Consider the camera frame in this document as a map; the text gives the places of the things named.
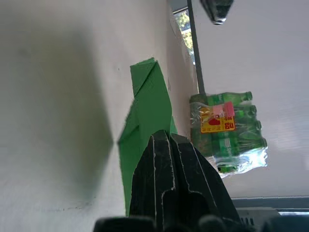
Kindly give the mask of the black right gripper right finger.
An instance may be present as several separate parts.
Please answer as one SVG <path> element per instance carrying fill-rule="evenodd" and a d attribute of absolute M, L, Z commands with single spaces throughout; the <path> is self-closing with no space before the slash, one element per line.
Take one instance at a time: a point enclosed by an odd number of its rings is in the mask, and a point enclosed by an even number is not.
<path fill-rule="evenodd" d="M 172 179 L 171 192 L 163 196 L 163 228 L 202 229 L 214 220 L 224 228 L 241 224 L 240 217 L 213 166 L 184 136 L 166 135 Z"/>

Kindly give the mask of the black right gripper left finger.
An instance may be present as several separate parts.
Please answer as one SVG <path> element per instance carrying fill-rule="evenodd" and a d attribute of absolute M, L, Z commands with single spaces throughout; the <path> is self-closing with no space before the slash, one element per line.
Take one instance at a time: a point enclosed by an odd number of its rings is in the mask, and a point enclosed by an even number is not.
<path fill-rule="evenodd" d="M 150 136 L 132 179 L 131 216 L 150 217 L 158 229 L 174 223 L 174 161 L 168 136 Z"/>

